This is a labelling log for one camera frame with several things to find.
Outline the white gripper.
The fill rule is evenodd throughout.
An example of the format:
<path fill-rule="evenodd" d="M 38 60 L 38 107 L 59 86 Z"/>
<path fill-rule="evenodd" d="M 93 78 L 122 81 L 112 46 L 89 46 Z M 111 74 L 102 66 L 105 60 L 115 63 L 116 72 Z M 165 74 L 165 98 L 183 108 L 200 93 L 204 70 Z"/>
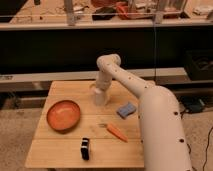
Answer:
<path fill-rule="evenodd" d="M 106 76 L 98 76 L 96 79 L 96 87 L 106 91 L 111 85 L 111 78 Z"/>

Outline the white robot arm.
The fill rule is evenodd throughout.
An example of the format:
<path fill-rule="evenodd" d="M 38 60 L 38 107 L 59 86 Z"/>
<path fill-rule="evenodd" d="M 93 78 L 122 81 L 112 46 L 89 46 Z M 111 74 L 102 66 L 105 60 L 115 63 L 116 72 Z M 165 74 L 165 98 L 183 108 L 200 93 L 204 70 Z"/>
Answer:
<path fill-rule="evenodd" d="M 120 64 L 117 54 L 97 59 L 94 103 L 107 103 L 107 90 L 116 79 L 138 99 L 145 171 L 193 171 L 175 95 L 122 69 Z"/>

